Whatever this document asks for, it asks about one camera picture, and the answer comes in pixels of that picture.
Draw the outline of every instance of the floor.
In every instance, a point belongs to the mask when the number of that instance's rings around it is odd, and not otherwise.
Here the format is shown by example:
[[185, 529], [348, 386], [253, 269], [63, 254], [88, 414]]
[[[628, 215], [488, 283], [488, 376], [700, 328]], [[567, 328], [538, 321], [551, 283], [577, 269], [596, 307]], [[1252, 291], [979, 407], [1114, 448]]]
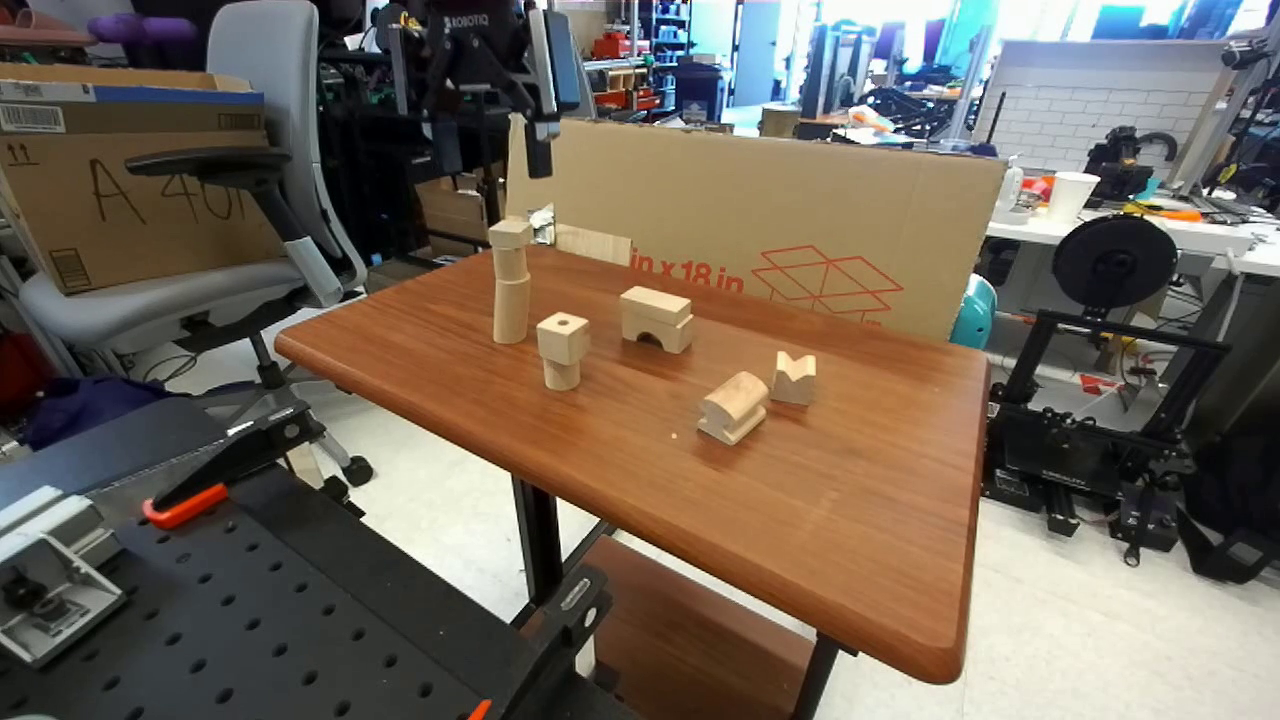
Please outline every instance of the floor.
[[[234, 376], [253, 376], [249, 352], [215, 352], [174, 386], [211, 386]], [[524, 577], [509, 477], [327, 383], [299, 386], [317, 414], [379, 473], [356, 488], [363, 518], [496, 617], [513, 617], [524, 604]], [[561, 515], [573, 549], [593, 515], [567, 505]], [[1120, 543], [1094, 525], [1061, 539], [1043, 531], [1040, 515], [984, 498], [965, 675], [928, 686], [875, 658], [840, 655], [818, 716], [1264, 720], [1280, 706], [1277, 649], [1277, 572], [1245, 586], [1208, 585], [1187, 572], [1178, 549], [1143, 550], [1140, 568], [1124, 568]]]

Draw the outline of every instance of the wooden table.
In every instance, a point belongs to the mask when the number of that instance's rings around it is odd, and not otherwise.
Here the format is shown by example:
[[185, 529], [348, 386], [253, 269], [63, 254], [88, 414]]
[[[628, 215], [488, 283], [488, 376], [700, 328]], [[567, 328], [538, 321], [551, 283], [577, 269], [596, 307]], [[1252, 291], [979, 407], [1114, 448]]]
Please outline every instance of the wooden table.
[[[694, 344], [619, 340], [619, 291], [690, 296]], [[531, 252], [531, 321], [593, 321], [585, 383], [551, 396], [535, 344], [488, 340], [491, 269], [394, 283], [294, 325], [281, 352], [450, 444], [799, 617], [840, 649], [946, 684], [965, 665], [989, 364], [774, 302]], [[817, 352], [818, 399], [740, 444], [694, 433], [730, 371]]]

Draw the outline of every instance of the cardboard box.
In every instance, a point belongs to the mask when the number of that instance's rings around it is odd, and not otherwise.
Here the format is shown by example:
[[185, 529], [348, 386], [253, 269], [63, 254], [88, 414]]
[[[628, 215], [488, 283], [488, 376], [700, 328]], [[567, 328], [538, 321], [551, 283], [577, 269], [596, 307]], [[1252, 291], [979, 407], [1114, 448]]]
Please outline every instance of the cardboard box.
[[257, 91], [63, 83], [61, 66], [52, 75], [2, 81], [0, 66], [0, 204], [63, 291], [281, 254], [281, 237], [249, 190], [125, 166], [151, 151], [263, 147]]
[[562, 119], [509, 208], [633, 237], [633, 269], [946, 340], [998, 158]]

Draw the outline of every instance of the wooden toy block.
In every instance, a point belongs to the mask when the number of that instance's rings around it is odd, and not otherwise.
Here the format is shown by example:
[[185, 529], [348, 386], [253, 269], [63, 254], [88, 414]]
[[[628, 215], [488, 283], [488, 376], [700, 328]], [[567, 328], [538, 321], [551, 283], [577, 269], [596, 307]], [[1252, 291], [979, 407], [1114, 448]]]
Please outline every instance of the wooden toy block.
[[567, 252], [567, 254], [600, 258], [600, 263], [619, 263], [619, 269], [633, 263], [633, 241], [628, 237], [606, 237], [606, 230], [593, 230], [593, 228], [561, 222], [556, 228], [556, 249]]
[[491, 254], [496, 280], [528, 274], [528, 241], [531, 241], [531, 228], [514, 215], [488, 228], [488, 249], [491, 249], [488, 254]]
[[551, 364], [544, 361], [548, 390], [573, 390], [585, 380], [585, 364]]
[[774, 404], [813, 404], [813, 390], [817, 390], [817, 356], [774, 352], [772, 399]]
[[531, 228], [520, 215], [505, 215], [488, 228], [491, 252], [520, 252], [520, 249], [528, 249], [528, 241], [531, 241]]
[[628, 287], [619, 296], [619, 331], [625, 340], [651, 334], [663, 352], [683, 352], [690, 344], [690, 302], [686, 296], [656, 291], [656, 287]]
[[737, 371], [712, 396], [704, 396], [694, 428], [719, 444], [740, 444], [757, 423], [765, 423], [765, 399], [765, 380]]
[[585, 315], [556, 313], [535, 325], [535, 352], [548, 364], [579, 364], [586, 349], [593, 349], [593, 325]]
[[528, 287], [531, 280], [496, 280], [491, 287], [491, 340], [520, 344], [528, 334]]

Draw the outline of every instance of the office chair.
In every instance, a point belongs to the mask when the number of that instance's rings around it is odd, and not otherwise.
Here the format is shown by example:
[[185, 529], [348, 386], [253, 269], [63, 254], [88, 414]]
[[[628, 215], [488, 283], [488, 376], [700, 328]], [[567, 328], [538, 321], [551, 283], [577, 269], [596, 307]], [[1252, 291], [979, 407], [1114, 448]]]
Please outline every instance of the office chair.
[[[302, 302], [339, 302], [363, 291], [363, 258], [339, 228], [317, 142], [317, 56], [318, 15], [309, 0], [229, 4], [207, 26], [207, 71], [245, 75], [263, 91], [274, 128], [274, 151], [185, 151], [130, 158], [130, 173], [200, 174], [207, 184], [249, 186], [282, 241], [288, 258], [185, 273], [63, 296], [37, 273], [19, 302], [37, 325], [61, 334], [88, 366], [125, 371], [125, 356], [180, 344], [207, 352], [249, 340], [260, 361], [260, 383], [291, 399], [263, 328]], [[372, 467], [348, 454], [318, 423], [310, 439], [344, 467], [350, 483]]]

